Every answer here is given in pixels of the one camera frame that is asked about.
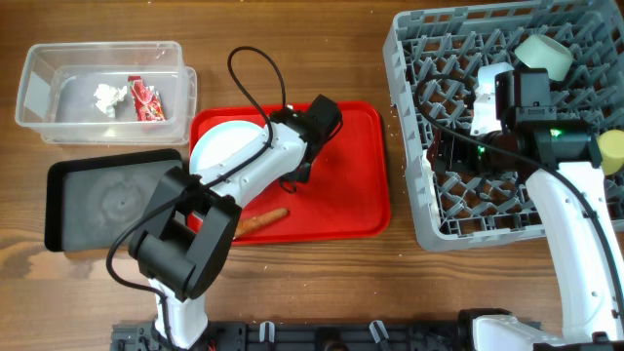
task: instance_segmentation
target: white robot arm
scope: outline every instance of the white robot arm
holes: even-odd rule
[[[197,194],[146,221],[129,247],[158,292],[157,302],[166,297],[167,312],[159,303],[155,321],[163,339],[169,334],[181,349],[198,341],[208,324],[205,291],[227,258],[242,208],[278,178],[306,182],[314,159],[341,124],[337,104],[318,96],[305,112],[284,107],[271,114],[262,133],[226,160],[196,175],[174,168],[160,180],[147,212],[181,194]],[[176,211],[204,215],[200,232],[176,222]]]
[[[623,272],[605,203],[603,171],[589,162],[572,162],[561,163],[560,173],[586,195],[609,241],[617,270]],[[528,178],[526,190],[539,212],[555,264],[564,311],[563,337],[523,325],[511,316],[483,316],[473,321],[475,349],[520,351],[533,350],[539,343],[591,343],[596,332],[604,332],[611,341],[624,340],[608,265],[585,210],[567,187],[544,171]]]

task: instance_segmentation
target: green light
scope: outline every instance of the green light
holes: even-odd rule
[[[562,130],[556,130],[556,129],[552,129],[550,130],[550,135],[553,137],[558,137],[560,135],[562,135],[564,132]]]

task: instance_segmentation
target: plastic container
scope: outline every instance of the plastic container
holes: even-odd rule
[[[98,84],[121,88],[129,75],[159,92],[166,121],[139,122],[130,92],[114,119],[96,108]],[[196,100],[176,42],[39,44],[26,57],[16,121],[50,143],[185,144]]]
[[[475,195],[479,178],[447,173],[434,175],[423,155],[433,131],[414,109],[418,81],[428,74],[466,77],[477,84],[485,65],[520,63],[515,49],[532,34],[557,40],[571,51],[574,62],[567,77],[552,92],[558,118],[583,118],[600,133],[624,126],[624,21],[610,0],[543,0],[399,13],[383,45],[388,86],[397,106],[406,147],[409,200],[416,238],[431,251],[459,250],[538,238],[544,230],[524,186],[511,195],[515,176],[488,181],[486,195]],[[472,118],[458,82],[434,81],[422,100],[439,121],[470,129]],[[605,184],[608,209],[617,229],[624,228],[624,175]]]
[[[381,118],[365,102],[339,102],[338,106],[344,126],[314,161],[310,181],[298,184],[295,194],[287,193],[274,181],[243,209],[241,218],[283,207],[290,214],[236,239],[234,245],[363,238],[386,228],[390,221],[390,198]],[[263,108],[271,113],[280,107]],[[293,108],[305,111],[308,104],[296,103]],[[189,154],[208,130],[232,120],[264,126],[253,107],[202,111],[191,125]],[[188,225],[197,231],[201,221],[192,215]]]

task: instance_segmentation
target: gray dish rack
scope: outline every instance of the gray dish rack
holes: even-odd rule
[[[558,118],[582,118],[597,131],[624,128],[624,21],[612,0],[542,0],[402,12],[394,17],[383,45],[388,86],[406,147],[411,212],[420,246],[430,251],[503,245],[542,237],[544,230],[523,185],[512,197],[515,175],[488,181],[447,173],[435,175],[424,160],[433,130],[413,106],[418,81],[430,74],[468,77],[506,61],[519,64],[514,50],[529,35],[548,35],[569,47],[574,63],[552,92]],[[470,129],[462,100],[467,94],[452,81],[431,81],[421,99],[447,126]],[[624,174],[604,183],[616,230],[624,229]]]

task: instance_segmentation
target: wood surface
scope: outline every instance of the wood surface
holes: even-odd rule
[[[65,255],[43,246],[50,166],[146,149],[50,145],[16,124],[28,48],[82,41],[176,40],[199,76],[198,110],[248,105],[225,63],[233,48],[252,45],[279,64],[288,101],[323,93],[368,101],[383,117],[393,214],[388,229],[372,239],[232,249],[207,293],[211,319],[391,322],[502,307],[541,321],[546,331],[559,331],[559,287],[545,240],[451,253],[429,253],[415,241],[403,178],[405,150],[390,108],[381,47],[401,11],[480,2],[2,2],[0,349],[108,350],[111,325],[155,314],[154,296],[108,277],[104,251]],[[248,55],[235,64],[260,103],[279,101],[277,80],[265,61]],[[179,150],[188,154],[187,147]],[[145,283],[126,255],[115,266],[124,277]]]

